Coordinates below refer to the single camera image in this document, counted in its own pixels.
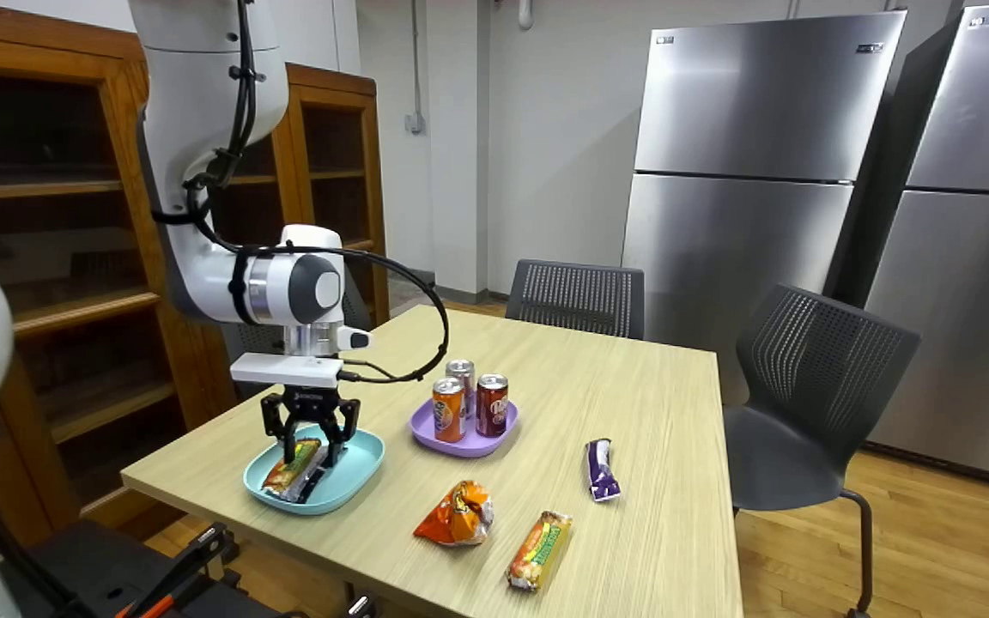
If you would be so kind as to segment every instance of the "refrigerator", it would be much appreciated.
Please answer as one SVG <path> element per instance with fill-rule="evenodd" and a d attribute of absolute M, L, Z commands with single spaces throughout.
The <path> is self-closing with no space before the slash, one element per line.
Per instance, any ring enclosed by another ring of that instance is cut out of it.
<path fill-rule="evenodd" d="M 645 273 L 645 340 L 718 350 L 723 407 L 754 301 L 828 284 L 900 32 L 882 11 L 649 39 L 621 260 Z"/>
<path fill-rule="evenodd" d="M 904 63 L 889 230 L 865 309 L 923 345 L 871 443 L 989 479 L 989 7 Z"/>

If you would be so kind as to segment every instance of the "orange snack package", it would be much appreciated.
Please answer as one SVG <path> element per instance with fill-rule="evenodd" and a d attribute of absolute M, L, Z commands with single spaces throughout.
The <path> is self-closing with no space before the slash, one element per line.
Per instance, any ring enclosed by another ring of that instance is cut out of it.
<path fill-rule="evenodd" d="M 482 546 L 492 537 L 492 524 L 494 524 L 492 496 L 477 482 L 460 482 L 417 521 L 414 537 L 435 546 Z"/>

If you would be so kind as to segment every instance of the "can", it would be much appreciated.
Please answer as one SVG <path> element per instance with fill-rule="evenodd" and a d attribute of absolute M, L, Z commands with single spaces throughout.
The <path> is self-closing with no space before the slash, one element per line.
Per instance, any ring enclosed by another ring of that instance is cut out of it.
<path fill-rule="evenodd" d="M 482 436 L 500 436 L 507 415 L 507 377 L 506 373 L 483 373 L 477 383 L 477 434 Z"/>
<path fill-rule="evenodd" d="M 474 361 L 453 358 L 445 373 L 464 385 L 464 420 L 474 424 Z"/>
<path fill-rule="evenodd" d="M 432 436 L 441 443 L 464 439 L 464 385 L 460 377 L 432 383 Z"/>

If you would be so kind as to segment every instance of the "black chair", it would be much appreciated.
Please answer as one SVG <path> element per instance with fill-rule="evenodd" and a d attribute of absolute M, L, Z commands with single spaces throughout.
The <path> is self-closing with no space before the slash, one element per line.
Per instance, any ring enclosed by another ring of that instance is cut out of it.
<path fill-rule="evenodd" d="M 843 466 L 895 391 L 916 337 L 799 288 L 772 288 L 739 337 L 746 410 L 729 415 L 733 513 L 848 499 L 863 514 L 863 618 L 871 602 L 871 507 Z"/>
<path fill-rule="evenodd" d="M 643 340 L 643 273 L 518 260 L 506 316 Z"/>

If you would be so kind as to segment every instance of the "wooden table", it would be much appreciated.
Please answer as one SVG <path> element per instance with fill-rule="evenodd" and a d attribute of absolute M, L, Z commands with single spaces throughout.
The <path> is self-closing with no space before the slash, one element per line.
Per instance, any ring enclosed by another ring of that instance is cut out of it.
<path fill-rule="evenodd" d="M 344 385 L 365 401 L 361 428 L 383 439 L 383 463 L 340 513 L 292 520 L 242 491 L 248 459 L 270 448 L 258 401 L 137 459 L 122 482 L 417 616 L 743 616 L 715 353 L 469 313 L 451 313 L 451 326 L 451 358 L 507 373 L 523 410 L 518 434 L 483 459 L 451 459 L 411 439 L 409 415 L 430 400 L 430 373 Z M 409 370 L 435 340 L 435 313 L 423 305 L 350 358 Z M 597 436 L 614 443 L 619 505 L 585 491 L 585 443 Z M 492 491 L 494 537 L 477 548 L 414 538 L 464 479 Z M 547 507 L 573 520 L 570 548 L 543 593 L 507 591 L 506 568 Z"/>

